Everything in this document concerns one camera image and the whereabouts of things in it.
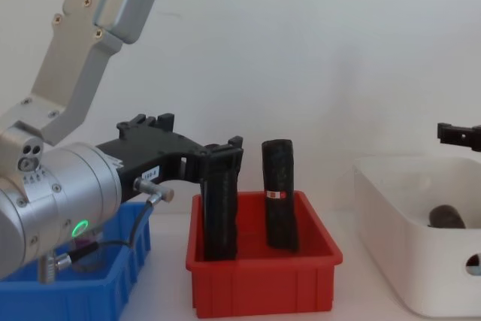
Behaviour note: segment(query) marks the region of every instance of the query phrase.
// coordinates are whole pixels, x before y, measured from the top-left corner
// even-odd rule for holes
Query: blue plastic bin
[[[104,240],[127,240],[135,217],[144,204],[124,204],[105,224]],[[60,272],[52,285],[37,280],[32,263],[0,282],[1,321],[117,321],[129,301],[150,251],[150,229],[146,215],[137,233],[135,251],[127,247],[105,247],[105,266],[96,272],[71,269]],[[60,247],[62,253],[66,247]]]

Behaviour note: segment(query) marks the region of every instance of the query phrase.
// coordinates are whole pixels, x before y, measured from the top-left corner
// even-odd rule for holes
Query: red plastic bin
[[[342,253],[302,192],[295,192],[299,252],[267,246],[263,192],[241,192],[237,259],[205,262],[203,212],[194,197],[186,267],[199,318],[329,311]]]

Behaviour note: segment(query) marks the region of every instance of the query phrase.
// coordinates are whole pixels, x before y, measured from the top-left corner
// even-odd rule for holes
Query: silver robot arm
[[[139,38],[154,0],[65,0],[28,97],[0,117],[0,279],[41,258],[39,279],[55,276],[52,251],[118,210],[114,162],[73,144],[43,154],[86,117],[109,58]]]

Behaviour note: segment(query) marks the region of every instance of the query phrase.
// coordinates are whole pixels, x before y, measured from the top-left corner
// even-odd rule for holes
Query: white plastic bin
[[[396,293],[429,317],[481,316],[481,164],[462,158],[373,157],[355,164],[362,240]],[[429,212],[450,204],[469,229],[428,227]]]

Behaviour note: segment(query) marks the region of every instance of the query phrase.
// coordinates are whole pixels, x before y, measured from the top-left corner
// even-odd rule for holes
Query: white wall
[[[0,112],[32,86],[62,1],[0,0]],[[291,138],[296,187],[342,207],[355,157],[470,155],[439,146],[436,124],[481,123],[480,60],[481,0],[157,0],[65,142],[172,112],[203,144],[243,135],[240,187],[261,189],[261,142]],[[196,189],[162,209],[188,210]]]

